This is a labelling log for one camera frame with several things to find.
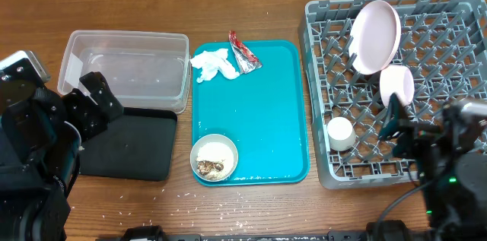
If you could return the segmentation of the white tissue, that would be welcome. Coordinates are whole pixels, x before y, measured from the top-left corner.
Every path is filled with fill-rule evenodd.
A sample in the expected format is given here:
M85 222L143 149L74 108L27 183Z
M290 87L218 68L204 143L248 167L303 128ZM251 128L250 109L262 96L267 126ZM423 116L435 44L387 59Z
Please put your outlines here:
M191 66L200 69L200 76L196 82L210 81L218 73L221 73L226 79L234 80L240 76L240 73L228 61L228 49L222 48L216 51L203 51L190 59Z

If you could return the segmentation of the small pink bowl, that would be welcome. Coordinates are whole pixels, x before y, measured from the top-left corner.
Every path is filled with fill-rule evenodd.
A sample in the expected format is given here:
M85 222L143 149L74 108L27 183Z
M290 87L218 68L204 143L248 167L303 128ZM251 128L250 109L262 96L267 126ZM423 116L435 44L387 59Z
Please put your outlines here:
M408 106L415 93L412 72L403 65L388 65L380 73L380 97L388 107L392 94L396 94L404 106Z

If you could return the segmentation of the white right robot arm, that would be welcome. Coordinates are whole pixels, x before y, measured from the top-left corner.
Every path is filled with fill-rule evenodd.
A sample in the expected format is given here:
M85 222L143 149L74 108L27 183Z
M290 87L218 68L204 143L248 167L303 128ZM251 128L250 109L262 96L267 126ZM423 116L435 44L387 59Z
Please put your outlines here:
M486 238L486 156L475 152L486 128L486 101L472 98L444 103L441 125L413 122L396 94L390 96L379 133L396 140L394 157L412 159L419 178L367 225L369 240L484 240ZM421 192L429 228L410 230L387 215L402 201Z

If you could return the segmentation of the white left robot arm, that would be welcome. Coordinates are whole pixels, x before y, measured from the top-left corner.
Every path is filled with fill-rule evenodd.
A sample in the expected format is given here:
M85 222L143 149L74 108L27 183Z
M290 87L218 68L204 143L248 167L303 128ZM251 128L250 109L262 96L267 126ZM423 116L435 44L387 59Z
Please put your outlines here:
M42 83L1 84L1 238L64 240L82 143L123 114L100 72L64 97Z

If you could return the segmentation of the red foil wrapper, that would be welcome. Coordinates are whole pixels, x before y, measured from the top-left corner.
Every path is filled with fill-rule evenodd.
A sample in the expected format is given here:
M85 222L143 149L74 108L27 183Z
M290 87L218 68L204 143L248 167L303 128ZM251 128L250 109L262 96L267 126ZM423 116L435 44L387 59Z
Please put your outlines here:
M253 52L237 38L235 31L229 31L228 39L241 74L248 74L263 66Z

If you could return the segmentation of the grey bowl with rice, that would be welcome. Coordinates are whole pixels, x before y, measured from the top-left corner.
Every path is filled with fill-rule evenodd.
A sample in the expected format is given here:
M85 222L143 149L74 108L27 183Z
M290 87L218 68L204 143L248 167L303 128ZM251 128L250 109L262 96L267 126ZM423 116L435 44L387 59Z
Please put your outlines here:
M217 183L230 178L237 168L239 154L230 138L210 134L193 145L189 161L197 179Z

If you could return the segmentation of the large pink plate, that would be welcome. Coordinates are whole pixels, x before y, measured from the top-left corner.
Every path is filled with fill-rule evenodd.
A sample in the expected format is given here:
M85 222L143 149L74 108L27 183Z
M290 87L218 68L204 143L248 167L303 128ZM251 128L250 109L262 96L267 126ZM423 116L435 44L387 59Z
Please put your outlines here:
M398 50L400 30L399 15L389 3L376 0L364 6L350 31L353 68L363 75L386 68Z

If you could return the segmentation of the white paper cup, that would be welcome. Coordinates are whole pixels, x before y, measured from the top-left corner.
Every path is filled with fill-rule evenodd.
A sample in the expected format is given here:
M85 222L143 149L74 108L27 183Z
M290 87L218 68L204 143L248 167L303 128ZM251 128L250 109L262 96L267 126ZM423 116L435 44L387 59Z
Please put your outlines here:
M352 123L344 117L335 117L327 124L329 146L334 151L347 151L355 143L355 130Z

